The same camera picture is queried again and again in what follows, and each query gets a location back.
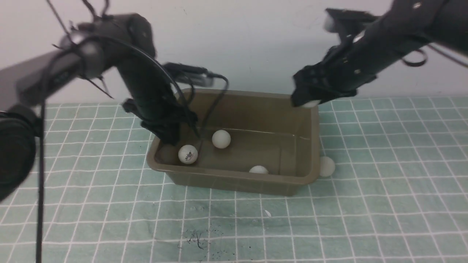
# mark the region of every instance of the small white fragment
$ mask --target small white fragment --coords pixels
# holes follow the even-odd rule
[[[265,214],[266,214],[268,217],[271,217],[271,214],[270,214],[270,212],[268,212],[268,210],[265,210]]]

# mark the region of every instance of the plastic tub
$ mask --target plastic tub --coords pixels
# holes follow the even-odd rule
[[[219,90],[197,89],[190,109],[199,120],[218,94]],[[231,135],[231,144],[225,149],[217,149],[211,142],[219,129]],[[202,137],[198,159],[191,165],[182,164],[177,157],[183,145],[200,145],[187,125],[182,125],[181,140],[175,147],[163,145],[155,137],[146,161],[178,185],[270,195],[292,196],[319,176],[318,107],[293,108],[288,95],[228,91]],[[270,173],[249,173],[256,165]]]

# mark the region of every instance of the ping pong ball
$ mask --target ping pong ball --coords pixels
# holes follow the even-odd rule
[[[224,149],[231,143],[231,135],[225,130],[216,131],[213,134],[212,142],[216,148]]]
[[[250,169],[249,173],[255,173],[255,174],[268,174],[268,170],[261,166],[261,165],[257,165],[257,166],[254,166]]]
[[[328,177],[335,171],[335,162],[327,156],[320,157],[320,176]]]
[[[192,145],[184,145],[179,150],[179,160],[185,164],[192,164],[198,158],[198,151]]]

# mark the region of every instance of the grid line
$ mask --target grid line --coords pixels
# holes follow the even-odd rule
[[[154,135],[116,103],[51,105],[44,255],[53,262],[468,261],[468,97],[354,98],[319,108],[322,154],[336,171],[284,197],[174,186],[146,165]],[[6,262],[34,260],[25,249],[35,241],[33,182],[0,204]],[[203,249],[187,242],[186,231],[205,229]]]

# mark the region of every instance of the white ball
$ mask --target white ball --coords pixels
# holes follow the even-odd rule
[[[261,165],[257,165],[257,166],[252,167],[249,173],[268,174],[268,170]]]
[[[179,160],[185,164],[192,164],[198,158],[198,151],[192,145],[184,145],[179,150]]]
[[[330,33],[336,33],[335,21],[333,20],[333,18],[331,18],[331,16],[328,15],[325,18],[323,29],[325,29],[325,31],[330,32]]]
[[[216,131],[213,134],[212,142],[216,148],[224,149],[231,143],[231,135],[225,130]]]
[[[319,103],[320,103],[320,100],[309,101],[309,102],[305,103],[304,105],[302,105],[301,107],[303,107],[303,108],[313,108],[313,107],[317,106]]]
[[[320,176],[328,177],[335,171],[335,162],[327,156],[320,157]]]

